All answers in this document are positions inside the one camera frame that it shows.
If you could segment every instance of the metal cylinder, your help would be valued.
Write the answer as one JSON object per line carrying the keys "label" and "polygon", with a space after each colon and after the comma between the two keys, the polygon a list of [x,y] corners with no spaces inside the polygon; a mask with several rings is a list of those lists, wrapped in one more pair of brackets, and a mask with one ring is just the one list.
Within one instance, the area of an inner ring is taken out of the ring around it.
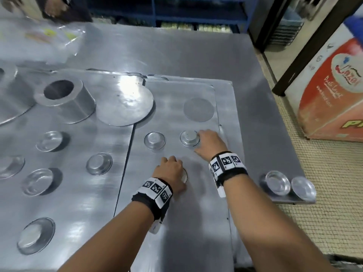
{"label": "metal cylinder", "polygon": [[18,68],[0,60],[0,124],[24,114],[34,104],[33,89],[19,75]]}
{"label": "metal cylinder", "polygon": [[67,124],[88,118],[96,109],[96,101],[83,82],[66,74],[49,78],[45,87],[36,89],[34,99],[37,103],[54,109],[57,116]]}

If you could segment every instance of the blue metal rack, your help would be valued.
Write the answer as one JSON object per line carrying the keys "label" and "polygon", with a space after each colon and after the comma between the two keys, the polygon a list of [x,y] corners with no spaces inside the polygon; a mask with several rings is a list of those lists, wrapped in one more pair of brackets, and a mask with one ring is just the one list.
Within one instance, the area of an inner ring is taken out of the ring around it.
{"label": "blue metal rack", "polygon": [[119,1],[117,4],[113,2],[105,4],[104,0],[88,0],[88,6],[92,13],[98,15],[136,18],[145,20],[152,26],[156,26],[157,21],[242,25],[242,32],[246,33],[258,2],[258,0],[188,0],[219,4],[200,8],[170,5],[164,1],[148,0],[145,3],[135,0],[134,3],[123,4]]}

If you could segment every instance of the forearm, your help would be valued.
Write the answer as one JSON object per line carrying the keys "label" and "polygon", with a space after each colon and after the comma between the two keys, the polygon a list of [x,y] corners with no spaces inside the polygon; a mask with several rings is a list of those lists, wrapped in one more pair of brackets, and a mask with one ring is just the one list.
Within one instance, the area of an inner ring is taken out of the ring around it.
{"label": "forearm", "polygon": [[153,221],[154,216],[146,205],[131,202],[58,271],[129,271]]}
{"label": "forearm", "polygon": [[335,271],[305,233],[247,175],[225,181],[224,190],[257,271]]}

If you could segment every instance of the plastic packaging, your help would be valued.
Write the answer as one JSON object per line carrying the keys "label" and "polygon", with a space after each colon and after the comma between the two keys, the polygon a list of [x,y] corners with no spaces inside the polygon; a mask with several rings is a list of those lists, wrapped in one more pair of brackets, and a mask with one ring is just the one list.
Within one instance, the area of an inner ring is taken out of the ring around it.
{"label": "plastic packaging", "polygon": [[30,19],[0,20],[0,59],[24,62],[65,63],[76,55],[85,34],[84,23],[68,25]]}

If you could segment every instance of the person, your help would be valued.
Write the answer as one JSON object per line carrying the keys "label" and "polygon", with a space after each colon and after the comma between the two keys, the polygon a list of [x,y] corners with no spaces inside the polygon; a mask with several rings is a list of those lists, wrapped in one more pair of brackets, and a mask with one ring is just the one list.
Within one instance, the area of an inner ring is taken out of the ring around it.
{"label": "person", "polygon": [[54,22],[92,22],[86,0],[1,0],[9,12],[21,10],[29,18]]}
{"label": "person", "polygon": [[[199,136],[200,147],[195,152],[207,162],[220,153],[228,153],[225,143],[216,132],[201,130]],[[237,171],[240,173],[230,173],[221,184],[234,224],[256,271],[338,271],[306,234],[252,181],[244,168]],[[169,159],[163,157],[152,177],[163,180],[176,195],[186,189],[181,181],[182,172],[181,160],[176,160],[174,156]],[[58,271],[129,271],[154,220],[155,209],[148,203],[131,201]]]}

